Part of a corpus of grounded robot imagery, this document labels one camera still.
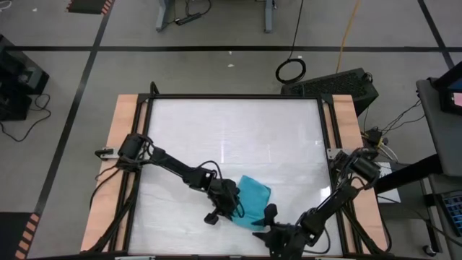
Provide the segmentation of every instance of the metal stand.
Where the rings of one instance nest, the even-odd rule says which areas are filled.
[[[172,0],[159,0],[159,14],[157,15],[156,31],[160,32],[167,27],[169,22],[168,9]],[[275,0],[266,0],[265,3],[265,33],[273,31],[273,9],[276,9]]]
[[[160,32],[168,24],[168,8],[170,7],[171,0],[159,0],[159,14],[157,15],[156,31]]]
[[[413,165],[409,165],[393,172],[392,174],[388,174],[387,176],[380,178],[375,186],[375,192],[377,192],[377,194],[381,194],[385,191],[396,189],[413,181],[419,181],[433,173],[443,173],[438,155],[429,156],[414,163]]]

